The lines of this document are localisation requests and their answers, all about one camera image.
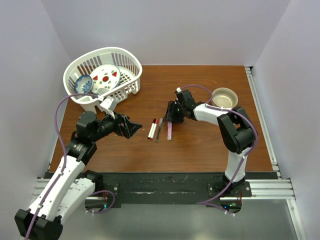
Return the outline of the purple highlighter cap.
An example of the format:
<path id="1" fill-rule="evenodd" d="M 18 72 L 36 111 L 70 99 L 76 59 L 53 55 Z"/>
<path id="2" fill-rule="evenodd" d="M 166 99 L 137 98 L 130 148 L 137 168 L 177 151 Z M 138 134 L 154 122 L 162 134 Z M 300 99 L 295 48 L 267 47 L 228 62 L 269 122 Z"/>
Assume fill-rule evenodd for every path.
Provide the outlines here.
<path id="1" fill-rule="evenodd" d="M 171 121 L 169 121 L 169 122 L 167 123 L 167 129 L 168 129 L 169 132 L 172 131 L 172 122 L 171 122 Z"/>

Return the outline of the pink highlighter pen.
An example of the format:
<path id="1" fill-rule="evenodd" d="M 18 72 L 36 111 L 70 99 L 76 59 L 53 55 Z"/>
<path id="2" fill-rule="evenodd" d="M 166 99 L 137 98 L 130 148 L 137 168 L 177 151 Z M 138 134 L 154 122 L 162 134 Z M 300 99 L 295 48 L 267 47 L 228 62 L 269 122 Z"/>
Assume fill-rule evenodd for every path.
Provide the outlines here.
<path id="1" fill-rule="evenodd" d="M 171 140 L 172 140 L 172 126 L 171 126 L 171 125 L 169 125 L 169 126 L 167 127 L 167 140 L 168 140 L 168 141 L 171 141 Z"/>

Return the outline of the green gel pen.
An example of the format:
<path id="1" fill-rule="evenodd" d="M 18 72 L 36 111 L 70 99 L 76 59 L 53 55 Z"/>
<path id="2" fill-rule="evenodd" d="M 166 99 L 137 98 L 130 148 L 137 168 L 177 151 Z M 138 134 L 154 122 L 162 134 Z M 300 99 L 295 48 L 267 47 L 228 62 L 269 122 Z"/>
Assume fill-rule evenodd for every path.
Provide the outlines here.
<path id="1" fill-rule="evenodd" d="M 160 137 L 161 128 L 162 128 L 162 123 L 159 124 L 159 126 L 158 126 L 157 135 L 156 135 L 156 139 L 155 139 L 155 142 L 156 142 L 156 143 L 159 142 L 159 137 Z"/>

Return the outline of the white black marker pen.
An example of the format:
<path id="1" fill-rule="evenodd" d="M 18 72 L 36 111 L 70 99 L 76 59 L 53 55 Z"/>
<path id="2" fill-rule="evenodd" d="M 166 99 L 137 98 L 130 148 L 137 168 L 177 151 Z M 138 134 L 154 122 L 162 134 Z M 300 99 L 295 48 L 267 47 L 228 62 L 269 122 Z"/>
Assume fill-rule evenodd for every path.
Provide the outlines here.
<path id="1" fill-rule="evenodd" d="M 156 122 L 156 120 L 154 120 L 154 121 L 152 122 L 152 124 L 151 124 L 151 127 L 150 127 L 150 130 L 149 130 L 147 139 L 150 139 L 150 138 L 152 137 L 152 133 L 153 133 L 153 130 L 154 130 L 155 122 Z"/>

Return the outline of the white red marker pen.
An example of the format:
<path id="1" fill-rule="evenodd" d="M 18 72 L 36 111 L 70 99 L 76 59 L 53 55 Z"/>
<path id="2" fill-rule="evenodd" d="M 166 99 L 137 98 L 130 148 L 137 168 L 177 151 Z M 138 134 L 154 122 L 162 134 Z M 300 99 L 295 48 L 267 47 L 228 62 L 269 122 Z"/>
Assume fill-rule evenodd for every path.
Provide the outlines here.
<path id="1" fill-rule="evenodd" d="M 153 140 L 153 138 L 154 138 L 154 135 L 155 135 L 157 126 L 158 126 L 158 124 L 155 124 L 155 125 L 154 125 L 153 132 L 152 132 L 152 135 L 151 135 L 151 138 L 150 138 L 151 140 Z"/>

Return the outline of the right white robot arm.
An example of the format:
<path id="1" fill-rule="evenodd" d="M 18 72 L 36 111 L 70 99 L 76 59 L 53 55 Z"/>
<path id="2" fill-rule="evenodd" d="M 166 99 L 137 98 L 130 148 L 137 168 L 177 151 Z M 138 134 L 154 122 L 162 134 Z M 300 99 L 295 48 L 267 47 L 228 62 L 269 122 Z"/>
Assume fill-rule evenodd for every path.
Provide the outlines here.
<path id="1" fill-rule="evenodd" d="M 258 133 L 243 107 L 223 108 L 196 102 L 189 90 L 176 90 L 176 99 L 169 101 L 163 120 L 183 123 L 185 118 L 219 127 L 228 150 L 227 167 L 222 176 L 222 192 L 233 197 L 245 181 L 249 153 L 256 147 Z"/>

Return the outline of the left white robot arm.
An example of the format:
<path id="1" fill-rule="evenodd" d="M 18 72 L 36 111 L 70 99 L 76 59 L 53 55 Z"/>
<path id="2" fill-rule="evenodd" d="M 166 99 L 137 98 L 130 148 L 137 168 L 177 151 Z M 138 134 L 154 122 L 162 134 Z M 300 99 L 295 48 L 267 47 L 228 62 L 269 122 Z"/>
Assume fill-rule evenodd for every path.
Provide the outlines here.
<path id="1" fill-rule="evenodd" d="M 19 209 L 14 220 L 26 240 L 57 240 L 67 217 L 89 196 L 107 192 L 103 176 L 83 169 L 97 150 L 96 142 L 116 134 L 131 138 L 141 124 L 115 113 L 98 119 L 92 111 L 80 115 L 70 142 L 55 173 L 40 195 L 28 207 Z"/>

